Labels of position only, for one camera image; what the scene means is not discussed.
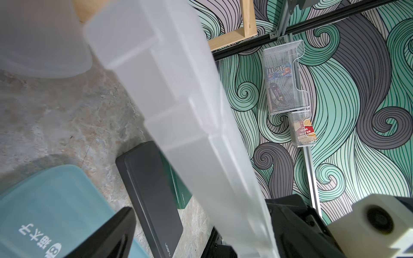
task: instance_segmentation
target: wire mesh basket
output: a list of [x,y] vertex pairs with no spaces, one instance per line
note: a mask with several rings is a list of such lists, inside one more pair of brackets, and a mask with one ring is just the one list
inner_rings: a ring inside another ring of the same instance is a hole
[[296,147],[313,146],[317,137],[311,124],[311,111],[300,110],[288,113],[292,145]]
[[293,63],[304,55],[303,40],[262,52],[270,115],[310,107],[309,94],[296,85]]

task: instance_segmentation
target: wooden frame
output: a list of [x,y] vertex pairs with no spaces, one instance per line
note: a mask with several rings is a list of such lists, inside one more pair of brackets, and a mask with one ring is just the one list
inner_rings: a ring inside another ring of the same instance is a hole
[[208,41],[211,51],[226,47],[238,41],[257,35],[254,3],[252,0],[240,0],[244,27],[225,33]]
[[[74,9],[81,22],[88,21],[109,0],[72,0]],[[225,33],[208,41],[211,51],[226,47],[257,34],[254,3],[252,0],[240,0],[244,27]]]

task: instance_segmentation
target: black case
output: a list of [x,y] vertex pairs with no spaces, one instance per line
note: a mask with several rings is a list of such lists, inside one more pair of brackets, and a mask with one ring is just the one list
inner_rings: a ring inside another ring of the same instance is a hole
[[154,258],[172,257],[183,227],[159,154],[144,142],[116,159]]

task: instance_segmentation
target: wall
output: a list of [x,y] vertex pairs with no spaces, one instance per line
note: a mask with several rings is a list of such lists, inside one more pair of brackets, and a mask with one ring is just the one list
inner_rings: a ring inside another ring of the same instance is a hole
[[[208,39],[241,25],[236,0],[189,2]],[[254,4],[259,34],[274,30],[280,2]],[[348,4],[321,0],[296,8],[290,25]],[[311,96],[318,136],[312,151],[327,223],[372,193],[412,196],[412,37],[411,0],[294,36],[305,43],[300,75]],[[308,201],[303,156],[291,145],[286,114],[268,117],[261,51],[271,46],[220,60],[218,70],[264,196],[298,193]]]

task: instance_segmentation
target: marble-patterned floor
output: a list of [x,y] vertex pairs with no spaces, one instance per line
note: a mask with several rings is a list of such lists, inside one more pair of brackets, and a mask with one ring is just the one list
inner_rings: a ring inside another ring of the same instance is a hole
[[[74,164],[115,211],[132,206],[115,158],[151,138],[126,90],[97,61],[66,79],[0,70],[0,121],[0,193],[37,171]],[[212,225],[194,197],[179,214],[184,231],[174,257],[200,257]],[[139,222],[135,238],[152,257]]]

